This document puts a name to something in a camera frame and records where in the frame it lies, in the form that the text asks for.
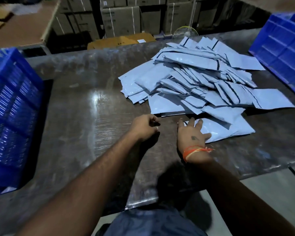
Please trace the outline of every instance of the table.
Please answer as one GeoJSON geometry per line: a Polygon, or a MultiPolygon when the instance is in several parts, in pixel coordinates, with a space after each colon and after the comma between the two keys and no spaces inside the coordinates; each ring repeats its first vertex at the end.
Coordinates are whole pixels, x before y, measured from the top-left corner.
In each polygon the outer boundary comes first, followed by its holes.
{"type": "Polygon", "coordinates": [[[46,42],[60,1],[43,0],[41,5],[37,13],[14,15],[0,28],[0,48],[42,48],[47,55],[51,54],[46,42]]]}
{"type": "MultiPolygon", "coordinates": [[[[247,53],[259,29],[207,35],[247,53]]],[[[149,113],[148,103],[133,105],[120,93],[118,77],[148,61],[166,41],[28,59],[43,79],[54,79],[34,178],[22,189],[0,195],[0,235],[14,233],[42,204],[104,153],[132,119],[149,113]]],[[[260,88],[277,88],[295,105],[295,94],[268,71],[254,71],[260,88]]],[[[233,175],[249,178],[295,164],[295,109],[248,110],[256,133],[212,143],[212,156],[233,175]]],[[[105,213],[157,201],[157,180],[164,173],[182,190],[199,190],[176,150],[177,121],[161,119],[158,142],[141,162],[131,154],[105,213]]]]}

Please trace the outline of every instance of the forearm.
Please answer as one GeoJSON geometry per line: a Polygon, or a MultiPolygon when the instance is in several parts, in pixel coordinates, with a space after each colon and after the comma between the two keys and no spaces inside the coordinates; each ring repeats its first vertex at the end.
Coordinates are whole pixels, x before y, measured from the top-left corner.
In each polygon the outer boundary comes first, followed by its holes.
{"type": "Polygon", "coordinates": [[[295,235],[295,228],[256,194],[244,186],[229,171],[207,153],[197,166],[206,187],[233,236],[236,235],[295,235]]]}
{"type": "Polygon", "coordinates": [[[127,133],[60,191],[18,235],[90,235],[138,138],[127,133]]]}

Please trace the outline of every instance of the person's left hand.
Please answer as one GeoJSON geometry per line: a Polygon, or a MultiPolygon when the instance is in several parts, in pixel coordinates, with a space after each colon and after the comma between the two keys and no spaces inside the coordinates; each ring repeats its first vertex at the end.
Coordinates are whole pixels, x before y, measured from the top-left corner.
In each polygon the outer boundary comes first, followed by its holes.
{"type": "Polygon", "coordinates": [[[151,123],[159,122],[153,114],[146,114],[136,117],[129,129],[129,133],[135,135],[139,141],[145,141],[158,132],[158,127],[151,127],[151,123]]]}

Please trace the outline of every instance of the person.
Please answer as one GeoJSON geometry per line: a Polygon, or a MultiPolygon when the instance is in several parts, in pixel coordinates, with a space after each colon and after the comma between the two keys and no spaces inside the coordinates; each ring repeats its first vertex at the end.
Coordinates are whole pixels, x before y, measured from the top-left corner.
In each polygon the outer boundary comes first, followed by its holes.
{"type": "MultiPolygon", "coordinates": [[[[16,234],[17,236],[91,235],[105,202],[118,182],[134,145],[158,132],[159,119],[152,115],[135,118],[130,129],[77,178],[57,193],[16,234]]],[[[295,235],[295,228],[236,177],[214,161],[205,149],[211,134],[202,134],[202,121],[185,127],[178,123],[177,148],[187,164],[198,167],[206,189],[232,235],[295,235]]],[[[128,210],[112,222],[104,234],[118,235],[206,235],[173,209],[128,210]]]]}

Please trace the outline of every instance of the person's left arm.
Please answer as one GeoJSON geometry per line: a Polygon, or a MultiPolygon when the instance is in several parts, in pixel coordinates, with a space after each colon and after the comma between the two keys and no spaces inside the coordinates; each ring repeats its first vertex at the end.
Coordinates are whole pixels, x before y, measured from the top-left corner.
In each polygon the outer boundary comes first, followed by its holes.
{"type": "Polygon", "coordinates": [[[37,211],[16,236],[91,235],[131,148],[157,133],[151,121],[158,118],[152,114],[135,118],[125,135],[37,211]]]}

